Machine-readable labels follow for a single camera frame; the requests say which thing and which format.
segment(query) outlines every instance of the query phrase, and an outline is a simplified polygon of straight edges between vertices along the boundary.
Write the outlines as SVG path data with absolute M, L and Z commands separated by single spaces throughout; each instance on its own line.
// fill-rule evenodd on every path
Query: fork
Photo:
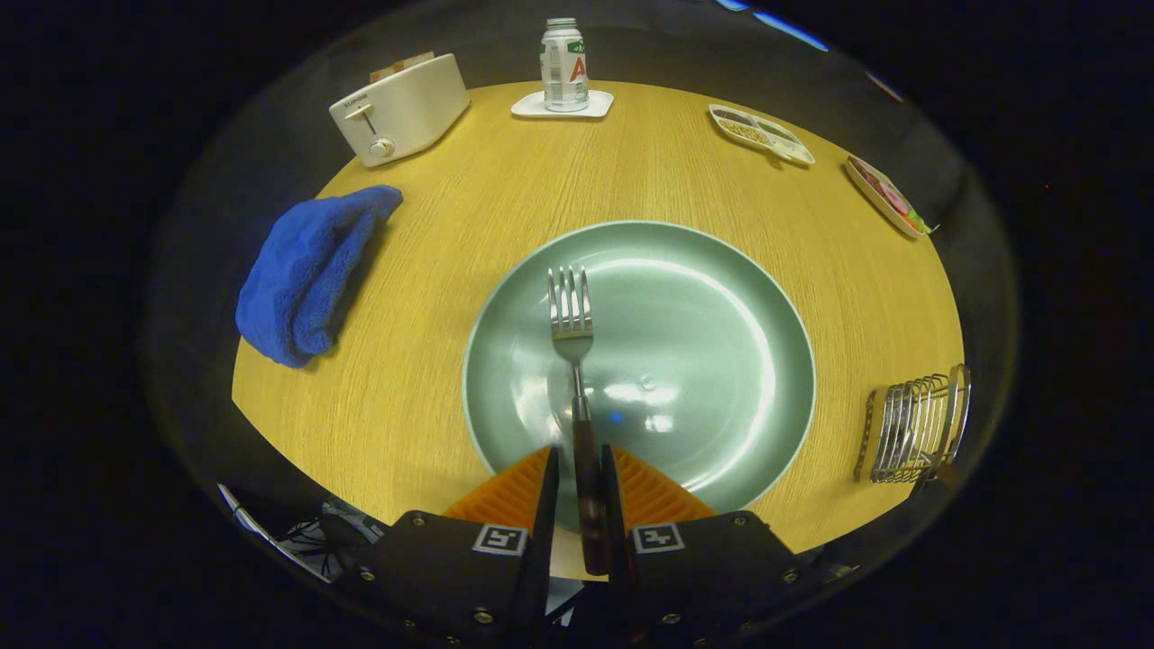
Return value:
M 549 269 L 549 326 L 553 349 L 572 366 L 574 374 L 574 469 L 577 478 L 577 512 L 580 519 L 582 551 L 585 572 L 591 575 L 608 573 L 608 546 L 605 528 L 605 503 L 599 497 L 593 422 L 589 400 L 582 387 L 580 361 L 593 346 L 593 311 L 589 299 L 589 277 L 580 269 L 580 286 L 574 281 L 574 269 L 568 274 L 557 268 L 557 281 Z

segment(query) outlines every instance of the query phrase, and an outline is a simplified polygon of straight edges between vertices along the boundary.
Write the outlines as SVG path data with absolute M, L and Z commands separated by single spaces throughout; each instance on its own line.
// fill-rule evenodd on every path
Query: black background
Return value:
M 28 416 L 12 434 L 28 475 L 15 473 L 9 503 L 7 628 L 42 646 L 389 646 L 239 542 L 158 442 L 133 356 L 151 225 L 183 170 L 267 81 L 384 3 L 162 5 L 6 8 L 17 47 L 9 178 L 25 208 L 6 243 L 20 260 L 7 283 L 31 323 L 9 336 L 29 396 L 10 397 Z M 1149 422 L 1137 412 L 1148 372 L 1131 375 L 1149 346 L 1149 274 L 1131 264 L 1148 218 L 1133 159 L 1149 111 L 1148 13 L 772 9 L 882 72 L 983 172 L 1019 253 L 1027 329 L 1021 388 L 973 486 L 891 565 L 769 641 L 1112 646 L 1148 634 L 1137 613 L 1149 602 L 1138 576 L 1149 523 L 1127 468 Z M 874 631 L 894 611 L 913 621 Z

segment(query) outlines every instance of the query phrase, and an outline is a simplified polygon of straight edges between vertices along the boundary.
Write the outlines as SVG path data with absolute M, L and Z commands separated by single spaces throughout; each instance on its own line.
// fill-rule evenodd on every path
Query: white coaster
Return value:
M 579 111 L 561 113 L 545 107 L 545 91 L 533 92 L 512 105 L 512 114 L 533 118 L 605 117 L 613 105 L 613 95 L 600 90 L 589 91 L 589 105 Z

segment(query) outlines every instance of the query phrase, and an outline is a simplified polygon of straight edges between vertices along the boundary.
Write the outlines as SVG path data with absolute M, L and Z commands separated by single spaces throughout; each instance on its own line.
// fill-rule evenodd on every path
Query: can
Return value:
M 577 31 L 576 18 L 545 21 L 539 50 L 545 107 L 557 112 L 589 106 L 589 73 L 585 69 L 585 39 Z

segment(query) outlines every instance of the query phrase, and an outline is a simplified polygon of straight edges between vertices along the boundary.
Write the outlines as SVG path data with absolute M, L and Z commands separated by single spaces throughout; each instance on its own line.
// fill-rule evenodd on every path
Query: can label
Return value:
M 546 36 L 539 50 L 545 105 L 580 110 L 589 105 L 585 40 L 580 36 Z

